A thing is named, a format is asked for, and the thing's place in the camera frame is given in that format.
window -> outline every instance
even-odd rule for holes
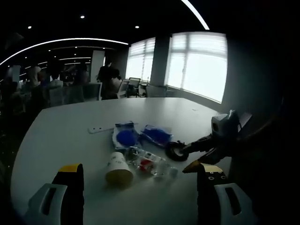
[[[227,76],[227,40],[224,34],[173,34],[165,85],[222,102]]]
[[[155,37],[132,44],[129,49],[126,78],[136,77],[143,81],[151,78]]]

wall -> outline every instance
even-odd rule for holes
[[[12,68],[12,67],[9,67],[9,68],[6,70],[5,78],[6,78],[6,77],[11,77],[11,78],[13,78],[13,68]]]
[[[152,63],[152,72],[150,84],[154,86],[164,85],[165,82],[165,71],[168,60],[170,37],[156,37],[155,48]]]
[[[19,65],[12,66],[13,82],[17,82],[18,88],[20,87],[20,69],[21,67]]]
[[[100,68],[103,66],[104,51],[93,51],[91,69],[90,69],[90,81],[92,83],[97,82],[97,75]]]
[[[227,113],[230,109],[235,109],[241,114],[251,113],[253,115],[251,125],[247,126],[250,130],[259,127],[280,106],[281,92],[278,86],[274,52],[268,40],[251,38],[227,36],[228,68],[222,104],[178,89],[173,89],[175,96],[189,99],[222,113]],[[160,49],[155,48],[157,57],[154,57],[153,66],[157,67],[152,71],[153,77],[150,83],[163,85],[166,61],[163,65],[161,59],[167,52],[167,44],[163,39],[158,41],[162,43],[156,43],[157,46],[163,44],[165,46]]]

ceiling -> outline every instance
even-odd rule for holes
[[[189,0],[204,18],[210,31],[228,33],[238,28],[250,30],[254,15],[251,7],[238,1]],[[185,31],[205,31],[196,16],[181,0],[110,0],[70,2],[12,3],[0,9],[0,62],[32,45],[62,38],[103,38],[131,43]],[[2,65],[28,66],[55,55],[60,58],[91,57],[90,46],[118,51],[128,45],[105,41],[74,40],[55,42],[26,50]]]

person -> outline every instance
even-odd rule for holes
[[[114,75],[118,73],[115,68],[112,66],[110,59],[106,59],[105,66],[101,67],[97,76],[97,81],[102,83],[101,96],[106,98],[111,94],[110,82],[113,79]]]
[[[14,98],[14,97],[19,96],[19,95],[20,95],[20,92],[18,90],[18,82],[12,82],[10,98]]]
[[[41,67],[39,67],[35,63],[33,63],[32,66],[28,69],[27,74],[30,79],[31,88],[35,88],[40,84],[39,79],[40,77],[43,77],[41,70]]]
[[[11,94],[12,94],[12,83],[13,83],[13,78],[8,76],[4,79],[3,83],[1,84],[1,100],[2,102],[6,102]]]
[[[97,76],[97,81],[105,83],[109,80],[111,80],[113,77],[113,67],[112,67],[112,62],[110,59],[106,59],[105,65],[102,66],[99,70],[98,76]]]
[[[89,82],[89,74],[87,72],[87,66],[84,62],[81,62],[77,66],[77,72],[74,79],[74,85],[85,84]]]
[[[49,67],[47,69],[47,72],[50,74],[50,76],[52,77],[52,81],[50,81],[50,83],[48,83],[47,87],[48,88],[61,88],[64,85],[64,82],[61,80],[58,80],[59,76],[60,76],[60,65],[58,64],[58,62],[53,62],[51,64],[49,64]]]
[[[107,82],[103,99],[117,99],[117,93],[122,83],[120,72],[118,69],[112,69],[112,78]]]

white table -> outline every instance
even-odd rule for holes
[[[185,162],[169,160],[162,149],[147,143],[145,150],[165,157],[179,169],[174,180],[157,181],[135,176],[126,190],[109,189],[105,167],[114,151],[112,132],[89,134],[94,126],[114,126],[132,120],[172,128],[173,140],[195,141],[211,132],[211,117],[218,113],[183,98],[128,98],[63,105],[44,109],[32,123],[15,159],[11,179],[14,208],[24,215],[29,199],[51,183],[64,165],[82,163],[84,170],[84,224],[196,224],[196,174],[182,169]],[[220,166],[228,174],[230,158]]]

